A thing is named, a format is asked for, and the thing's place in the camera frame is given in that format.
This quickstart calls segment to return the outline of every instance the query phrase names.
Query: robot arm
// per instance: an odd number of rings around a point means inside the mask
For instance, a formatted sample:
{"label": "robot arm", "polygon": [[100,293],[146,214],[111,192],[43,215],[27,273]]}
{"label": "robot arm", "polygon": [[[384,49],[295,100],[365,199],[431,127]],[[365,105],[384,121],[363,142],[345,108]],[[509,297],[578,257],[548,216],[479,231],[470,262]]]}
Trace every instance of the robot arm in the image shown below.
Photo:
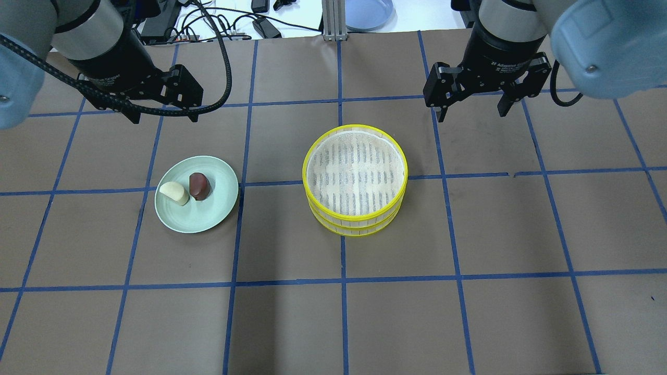
{"label": "robot arm", "polygon": [[[195,4],[205,13],[199,1]],[[197,121],[199,114],[221,107],[231,91],[229,59],[219,33],[227,89],[213,105],[190,109],[201,105],[200,84],[182,65],[167,72],[156,68],[109,0],[0,0],[0,9],[0,129],[27,117],[45,68],[80,90],[95,107],[122,112],[133,123],[139,122],[141,112],[187,115]],[[44,62],[50,45],[78,68],[79,79]],[[152,99],[185,110],[146,108],[129,99]]]}
{"label": "robot arm", "polygon": [[424,86],[426,105],[437,109],[440,122],[449,106],[474,93],[502,90],[500,116],[537,96],[552,70],[538,53],[547,34],[584,95],[624,97],[667,80],[665,0],[470,0],[470,7],[475,22],[463,61],[434,64]]}

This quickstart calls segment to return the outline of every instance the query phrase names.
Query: silver metal pillar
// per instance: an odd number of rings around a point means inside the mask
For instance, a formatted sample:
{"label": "silver metal pillar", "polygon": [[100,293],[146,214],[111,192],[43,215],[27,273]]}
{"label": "silver metal pillar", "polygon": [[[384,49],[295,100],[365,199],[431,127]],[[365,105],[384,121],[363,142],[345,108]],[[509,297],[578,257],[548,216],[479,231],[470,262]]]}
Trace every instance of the silver metal pillar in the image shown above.
{"label": "silver metal pillar", "polygon": [[324,21],[324,40],[348,40],[348,27],[345,25],[345,0],[322,0],[322,19]]}

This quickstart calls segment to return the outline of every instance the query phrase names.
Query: thick black hose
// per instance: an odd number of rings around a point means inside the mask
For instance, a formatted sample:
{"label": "thick black hose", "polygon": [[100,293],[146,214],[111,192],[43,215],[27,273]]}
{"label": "thick black hose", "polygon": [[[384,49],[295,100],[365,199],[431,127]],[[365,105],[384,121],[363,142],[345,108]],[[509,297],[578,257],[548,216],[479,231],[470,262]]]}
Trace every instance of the thick black hose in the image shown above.
{"label": "thick black hose", "polygon": [[560,63],[558,60],[554,60],[554,68],[551,71],[551,81],[549,82],[549,91],[551,92],[551,98],[554,100],[554,103],[560,105],[561,107],[570,107],[579,101],[584,94],[579,93],[577,96],[574,97],[574,99],[570,101],[562,101],[558,97],[558,91],[556,91],[556,76],[558,75],[558,68],[560,67]]}
{"label": "thick black hose", "polygon": [[[201,2],[193,1],[193,3],[197,5],[199,10],[206,16],[207,20],[212,25],[215,25],[215,23],[213,22],[213,18],[208,13],[208,11],[206,11],[206,8],[201,4]],[[215,103],[211,105],[195,109],[181,109],[181,110],[144,107],[142,105],[136,105],[134,103],[131,103],[128,100],[119,99],[114,95],[110,95],[98,89],[94,89],[88,85],[85,85],[82,82],[79,82],[78,80],[63,73],[62,71],[58,70],[58,68],[52,66],[48,62],[36,56],[34,53],[14,43],[12,40],[6,38],[3,35],[0,35],[0,45],[8,48],[10,51],[28,60],[30,63],[44,70],[48,74],[54,76],[56,79],[74,87],[75,89],[79,90],[82,94],[101,100],[107,105],[107,107],[130,109],[132,111],[138,111],[140,113],[146,113],[148,115],[157,115],[166,117],[184,117],[192,115],[203,115],[204,113],[215,111],[216,109],[222,107],[222,105],[229,98],[229,94],[231,93],[231,65],[229,64],[227,49],[225,48],[225,43],[223,42],[222,35],[220,34],[220,31],[217,29],[217,26],[213,28],[213,32],[215,33],[215,38],[217,39],[218,44],[220,45],[220,51],[222,52],[222,57],[225,65],[225,74],[227,75],[227,86],[225,87],[225,92],[222,94],[220,99],[218,99]]]}

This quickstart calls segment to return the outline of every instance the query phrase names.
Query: plate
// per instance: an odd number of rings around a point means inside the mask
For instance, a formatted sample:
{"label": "plate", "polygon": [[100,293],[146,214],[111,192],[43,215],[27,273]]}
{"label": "plate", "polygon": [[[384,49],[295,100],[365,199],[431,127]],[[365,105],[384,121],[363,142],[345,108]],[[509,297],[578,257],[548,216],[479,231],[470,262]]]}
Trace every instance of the plate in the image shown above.
{"label": "plate", "polygon": [[392,0],[346,0],[345,23],[352,31],[372,31],[389,20]]}
{"label": "plate", "polygon": [[[180,183],[186,191],[190,175],[203,173],[211,184],[211,193],[202,201],[190,197],[184,206],[159,193],[169,181]],[[171,167],[160,179],[155,192],[155,213],[167,228],[180,233],[197,233],[216,226],[231,212],[239,196],[239,181],[229,164],[214,156],[189,157]]]}

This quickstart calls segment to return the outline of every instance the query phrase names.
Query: blue plate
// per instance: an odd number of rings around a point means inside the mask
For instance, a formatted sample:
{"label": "blue plate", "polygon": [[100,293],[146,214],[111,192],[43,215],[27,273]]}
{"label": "blue plate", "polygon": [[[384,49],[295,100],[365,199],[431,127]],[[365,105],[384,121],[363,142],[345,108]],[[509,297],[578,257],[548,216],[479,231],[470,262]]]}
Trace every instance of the blue plate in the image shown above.
{"label": "blue plate", "polygon": [[345,23],[351,31],[372,31],[392,16],[392,0],[346,0]]}

